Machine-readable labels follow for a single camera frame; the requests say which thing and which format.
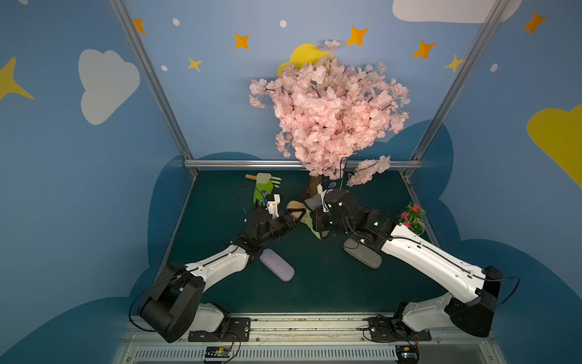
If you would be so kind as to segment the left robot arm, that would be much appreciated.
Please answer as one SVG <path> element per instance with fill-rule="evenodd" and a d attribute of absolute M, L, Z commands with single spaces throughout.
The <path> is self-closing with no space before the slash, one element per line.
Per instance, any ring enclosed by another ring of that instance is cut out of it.
<path fill-rule="evenodd" d="M 294 229 L 306 212 L 305 207 L 290 208 L 274 217 L 266 209 L 256 209 L 239 236 L 220 253 L 186 265 L 166 265 L 156 282 L 138 295 L 142 301 L 131 304 L 130 322 L 168 343 L 177 341 L 192 327 L 204 292 L 245 270 L 261 256 L 268 241 Z"/>

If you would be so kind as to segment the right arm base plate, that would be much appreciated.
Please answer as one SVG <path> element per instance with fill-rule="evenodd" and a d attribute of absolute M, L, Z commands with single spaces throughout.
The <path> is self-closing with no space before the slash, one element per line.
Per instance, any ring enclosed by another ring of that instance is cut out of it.
<path fill-rule="evenodd" d="M 375 343 L 392 343 L 397 341 L 431 341 L 429 330 L 415 332 L 404 325 L 400 319 L 376 315 L 367 318 L 368 327 L 364 330 L 367 338 Z"/>

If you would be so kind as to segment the green grey microfiber cloth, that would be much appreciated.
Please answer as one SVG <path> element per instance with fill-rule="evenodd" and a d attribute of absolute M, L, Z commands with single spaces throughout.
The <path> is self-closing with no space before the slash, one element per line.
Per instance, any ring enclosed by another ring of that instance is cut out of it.
<path fill-rule="evenodd" d="M 310 228 L 311 232 L 323 241 L 326 240 L 330 235 L 330 216 L 327 212 L 324 212 L 323 200 L 321 195 L 313 196 L 304 201 L 306 205 L 306 225 Z"/>

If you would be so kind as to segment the tan eyeglass case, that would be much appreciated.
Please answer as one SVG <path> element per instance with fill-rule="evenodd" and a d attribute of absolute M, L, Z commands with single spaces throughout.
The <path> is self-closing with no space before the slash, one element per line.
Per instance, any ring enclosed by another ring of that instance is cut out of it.
<path fill-rule="evenodd" d="M 295 200 L 290 201 L 286 205 L 286 210 L 292 215 L 295 222 L 307 224 L 306 220 L 309 214 L 309 210 L 304 203 Z"/>

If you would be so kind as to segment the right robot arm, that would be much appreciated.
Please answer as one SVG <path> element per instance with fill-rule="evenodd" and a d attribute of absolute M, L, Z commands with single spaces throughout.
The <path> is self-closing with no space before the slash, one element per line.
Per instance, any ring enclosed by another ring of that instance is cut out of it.
<path fill-rule="evenodd" d="M 316 232 L 343 232 L 357 249 L 371 256 L 393 256 L 417 269 L 446 293 L 432 300 L 401 303 L 388 329 L 395 341 L 427 329 L 457 328 L 477 338 L 490 334 L 503 273 L 458 259 L 427 242 L 382 211 L 366 212 L 347 190 L 326 190 L 305 201 Z"/>

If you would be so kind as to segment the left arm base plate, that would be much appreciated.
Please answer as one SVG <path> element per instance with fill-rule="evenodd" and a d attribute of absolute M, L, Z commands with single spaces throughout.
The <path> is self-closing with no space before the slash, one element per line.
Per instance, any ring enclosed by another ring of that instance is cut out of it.
<path fill-rule="evenodd" d="M 247 317 L 225 318 L 214 332 L 191 331 L 188 335 L 188 341 L 227 342 L 235 338 L 237 341 L 248 342 L 251 322 L 251 318 Z"/>

